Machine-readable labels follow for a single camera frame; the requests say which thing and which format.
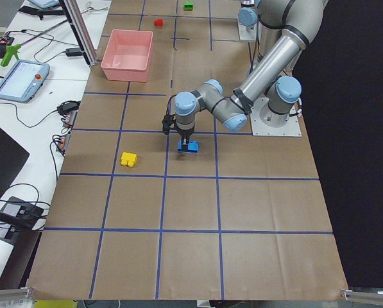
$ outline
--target pink basket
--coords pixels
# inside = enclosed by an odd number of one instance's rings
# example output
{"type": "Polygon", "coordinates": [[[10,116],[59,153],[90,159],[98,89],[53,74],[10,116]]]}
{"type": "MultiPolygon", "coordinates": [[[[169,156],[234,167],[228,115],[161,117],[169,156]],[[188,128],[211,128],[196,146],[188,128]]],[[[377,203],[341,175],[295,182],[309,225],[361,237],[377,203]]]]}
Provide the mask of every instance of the pink basket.
{"type": "Polygon", "coordinates": [[[108,80],[147,82],[153,50],[153,32],[112,31],[101,68],[108,80]]]}

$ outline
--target cable connector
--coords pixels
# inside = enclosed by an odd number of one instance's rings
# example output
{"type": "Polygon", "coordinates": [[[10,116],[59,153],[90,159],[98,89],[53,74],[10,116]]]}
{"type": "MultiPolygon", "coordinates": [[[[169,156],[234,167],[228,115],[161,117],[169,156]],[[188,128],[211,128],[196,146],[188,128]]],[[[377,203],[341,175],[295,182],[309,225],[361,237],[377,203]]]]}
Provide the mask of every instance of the cable connector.
{"type": "Polygon", "coordinates": [[[66,56],[82,56],[83,53],[81,52],[80,48],[66,48],[65,55],[66,56]]]}
{"type": "Polygon", "coordinates": [[[65,101],[60,106],[57,107],[57,112],[64,116],[68,114],[70,111],[78,110],[81,101],[65,101]]]}

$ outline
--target floor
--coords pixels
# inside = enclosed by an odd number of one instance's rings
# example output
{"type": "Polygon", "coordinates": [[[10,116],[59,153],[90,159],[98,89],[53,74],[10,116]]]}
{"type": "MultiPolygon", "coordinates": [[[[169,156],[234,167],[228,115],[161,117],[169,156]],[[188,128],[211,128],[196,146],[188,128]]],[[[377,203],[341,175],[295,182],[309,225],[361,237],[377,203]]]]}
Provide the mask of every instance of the floor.
{"type": "MultiPolygon", "coordinates": [[[[16,13],[18,7],[20,7],[23,0],[0,0],[0,27],[8,26],[13,16],[16,13]]],[[[118,306],[117,301],[86,301],[87,307],[89,308],[114,308],[118,306]]],[[[290,301],[276,301],[276,302],[249,302],[241,303],[236,305],[238,308],[249,308],[249,307],[263,307],[263,308],[311,308],[311,307],[322,307],[322,308],[347,308],[353,306],[368,308],[373,307],[372,305],[361,305],[352,304],[350,302],[290,302],[290,301]]],[[[144,307],[144,308],[159,308],[159,307],[195,307],[195,301],[122,301],[121,308],[131,307],[144,307]]],[[[82,302],[78,303],[78,308],[83,308],[82,302]]]]}

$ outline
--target black background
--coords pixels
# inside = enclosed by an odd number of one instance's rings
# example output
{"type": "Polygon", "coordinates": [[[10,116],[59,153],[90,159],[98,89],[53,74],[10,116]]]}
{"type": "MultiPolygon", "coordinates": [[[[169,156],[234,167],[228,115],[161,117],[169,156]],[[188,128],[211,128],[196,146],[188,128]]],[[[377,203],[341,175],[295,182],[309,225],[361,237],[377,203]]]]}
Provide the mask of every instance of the black background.
{"type": "Polygon", "coordinates": [[[383,0],[329,1],[294,76],[348,285],[383,288],[383,0]]]}

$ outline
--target yellow object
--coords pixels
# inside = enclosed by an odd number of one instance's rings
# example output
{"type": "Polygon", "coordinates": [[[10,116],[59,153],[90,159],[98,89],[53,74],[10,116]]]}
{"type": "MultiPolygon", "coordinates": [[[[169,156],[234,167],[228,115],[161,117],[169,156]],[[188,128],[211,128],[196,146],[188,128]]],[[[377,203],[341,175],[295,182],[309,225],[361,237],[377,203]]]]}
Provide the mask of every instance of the yellow object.
{"type": "Polygon", "coordinates": [[[37,300],[35,308],[77,308],[72,300],[37,300]]]}
{"type": "Polygon", "coordinates": [[[123,155],[121,155],[122,166],[134,167],[136,162],[137,162],[137,154],[123,152],[123,155]]]}

